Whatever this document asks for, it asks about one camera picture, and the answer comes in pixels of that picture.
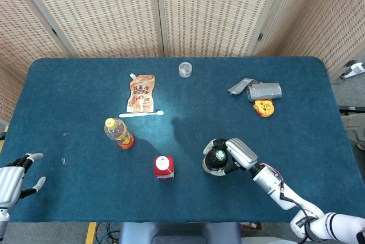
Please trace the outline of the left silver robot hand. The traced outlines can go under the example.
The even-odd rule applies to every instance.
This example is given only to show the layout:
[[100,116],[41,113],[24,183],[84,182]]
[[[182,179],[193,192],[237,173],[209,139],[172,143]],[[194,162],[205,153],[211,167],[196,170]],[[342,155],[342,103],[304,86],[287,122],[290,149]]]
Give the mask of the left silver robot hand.
[[45,176],[41,177],[32,188],[22,190],[22,186],[29,168],[43,156],[43,153],[26,153],[22,158],[17,158],[1,167],[1,209],[12,208],[19,199],[41,190],[46,181]]

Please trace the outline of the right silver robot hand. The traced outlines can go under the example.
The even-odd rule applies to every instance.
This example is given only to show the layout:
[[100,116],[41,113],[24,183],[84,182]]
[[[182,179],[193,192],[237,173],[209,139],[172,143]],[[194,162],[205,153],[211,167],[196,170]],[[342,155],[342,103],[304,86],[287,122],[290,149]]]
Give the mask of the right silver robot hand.
[[203,170],[222,177],[236,170],[247,170],[255,177],[263,165],[257,162],[257,155],[240,139],[214,139],[205,147]]

